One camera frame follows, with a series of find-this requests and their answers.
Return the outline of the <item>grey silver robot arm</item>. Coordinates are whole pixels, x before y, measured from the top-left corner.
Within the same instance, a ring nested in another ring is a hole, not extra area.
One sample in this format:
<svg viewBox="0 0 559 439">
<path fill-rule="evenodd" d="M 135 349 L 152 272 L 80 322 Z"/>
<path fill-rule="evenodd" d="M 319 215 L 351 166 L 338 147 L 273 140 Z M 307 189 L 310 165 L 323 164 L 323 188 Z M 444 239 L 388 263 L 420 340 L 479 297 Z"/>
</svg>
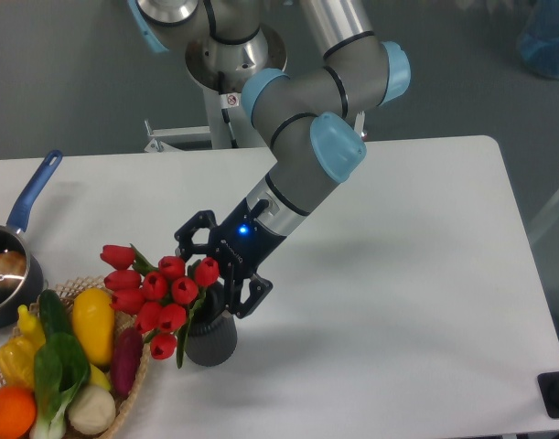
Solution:
<svg viewBox="0 0 559 439">
<path fill-rule="evenodd" d="M 274 166 L 223 221 L 201 211 L 176 232 L 181 257 L 220 267 L 203 318 L 248 316 L 272 284 L 259 265 L 345 182 L 366 155 L 351 121 L 403 95 L 405 52 L 376 38 L 359 1 L 305 1 L 302 9 L 324 64 L 299 78 L 272 68 L 257 1 L 137 1 L 134 9 L 166 48 L 200 50 L 215 87 L 240 93 L 248 123 Z"/>
</svg>

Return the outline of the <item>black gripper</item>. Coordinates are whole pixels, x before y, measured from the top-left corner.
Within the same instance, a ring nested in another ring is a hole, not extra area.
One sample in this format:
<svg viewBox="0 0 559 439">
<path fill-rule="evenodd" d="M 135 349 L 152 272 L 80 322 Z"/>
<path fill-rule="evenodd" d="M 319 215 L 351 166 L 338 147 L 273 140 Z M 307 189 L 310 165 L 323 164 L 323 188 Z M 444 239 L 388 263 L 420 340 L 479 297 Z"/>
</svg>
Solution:
<svg viewBox="0 0 559 439">
<path fill-rule="evenodd" d="M 212 210 L 200 210 L 175 233 L 175 255 L 188 261 L 195 255 L 208 255 L 217 261 L 223 282 L 224 309 L 238 318 L 250 316 L 273 290 L 273 283 L 256 273 L 259 265 L 285 240 L 269 231 L 259 217 L 271 206 L 262 199 L 250 208 L 246 199 L 217 225 Z M 199 230 L 210 231 L 210 243 L 194 242 Z M 242 298 L 244 279 L 248 291 Z"/>
</svg>

